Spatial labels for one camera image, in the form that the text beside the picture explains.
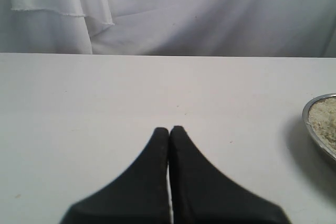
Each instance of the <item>white fabric backdrop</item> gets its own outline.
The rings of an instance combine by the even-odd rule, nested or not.
[[[0,51],[334,57],[335,1],[2,0]]]

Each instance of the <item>white table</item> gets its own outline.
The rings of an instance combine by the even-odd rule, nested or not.
[[[293,224],[334,224],[336,173],[301,111],[335,91],[336,59],[0,54],[0,223],[58,223],[156,126],[183,125]]]

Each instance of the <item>beige granular material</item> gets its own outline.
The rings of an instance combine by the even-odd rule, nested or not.
[[[336,153],[336,98],[315,103],[309,110],[309,123],[320,140]]]

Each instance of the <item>bowl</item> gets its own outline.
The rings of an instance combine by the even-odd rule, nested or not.
[[[329,160],[332,161],[333,164],[336,163],[336,153],[333,152],[332,150],[330,150],[323,142],[322,140],[316,135],[313,127],[311,126],[311,124],[309,123],[309,111],[310,108],[317,102],[321,102],[325,99],[331,98],[331,97],[336,97],[336,93],[333,94],[325,94],[325,95],[321,95],[319,97],[316,97],[312,100],[310,100],[306,106],[304,106],[305,108],[303,109],[302,112],[302,119],[303,122],[311,136],[311,138],[313,139],[314,143],[316,144],[316,146],[318,147],[319,150],[321,150],[321,153]]]

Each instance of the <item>silver bowl rim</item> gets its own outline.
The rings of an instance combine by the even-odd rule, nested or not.
[[[330,150],[323,142],[322,140],[320,140],[320,138],[315,134],[314,129],[312,128],[311,124],[309,123],[309,111],[311,109],[311,107],[321,101],[321,100],[325,100],[327,98],[331,98],[331,97],[336,97],[336,93],[332,93],[332,94],[324,94],[321,95],[319,97],[315,97],[314,99],[310,100],[306,106],[304,106],[303,108],[303,112],[302,112],[302,119],[303,122],[310,134],[310,136],[313,138],[314,142],[323,150],[324,153],[326,153],[330,158],[332,158],[334,161],[336,161],[336,153],[333,152],[332,150]]]

